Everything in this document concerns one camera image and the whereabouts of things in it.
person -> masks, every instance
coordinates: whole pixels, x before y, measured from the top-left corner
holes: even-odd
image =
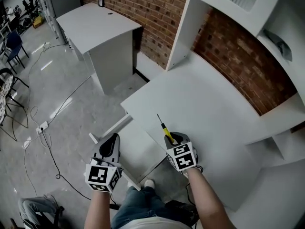
[[[37,212],[55,214],[59,208],[52,195],[36,198],[20,198],[18,200],[18,207],[22,220],[27,219],[36,226],[40,226],[36,216]]]
[[[204,229],[234,229],[220,199],[195,167],[186,170],[197,212]],[[124,203],[110,223],[109,193],[94,191],[84,229],[189,229],[181,217],[165,207],[147,180],[144,189],[130,187]]]

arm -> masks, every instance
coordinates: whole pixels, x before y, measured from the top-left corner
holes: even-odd
[[[204,229],[234,229],[220,199],[196,168],[187,170],[196,208]]]
[[[84,229],[110,229],[109,193],[93,192]]]

power strip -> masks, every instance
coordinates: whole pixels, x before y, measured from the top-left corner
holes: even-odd
[[[49,127],[48,122],[46,122],[46,121],[43,122],[39,127],[37,127],[37,129],[36,129],[37,134],[39,135],[42,133],[41,128],[43,128],[43,130],[45,130],[48,127]]]

white sneaker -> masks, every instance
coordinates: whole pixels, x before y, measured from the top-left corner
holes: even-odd
[[[150,180],[150,179],[146,180],[144,183],[144,187],[151,187],[154,189],[154,187],[155,187],[154,181]]]

white shirt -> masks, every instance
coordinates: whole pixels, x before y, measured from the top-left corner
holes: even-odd
[[[166,219],[162,217],[149,217],[144,219],[135,219],[120,229],[190,229],[181,222]]]

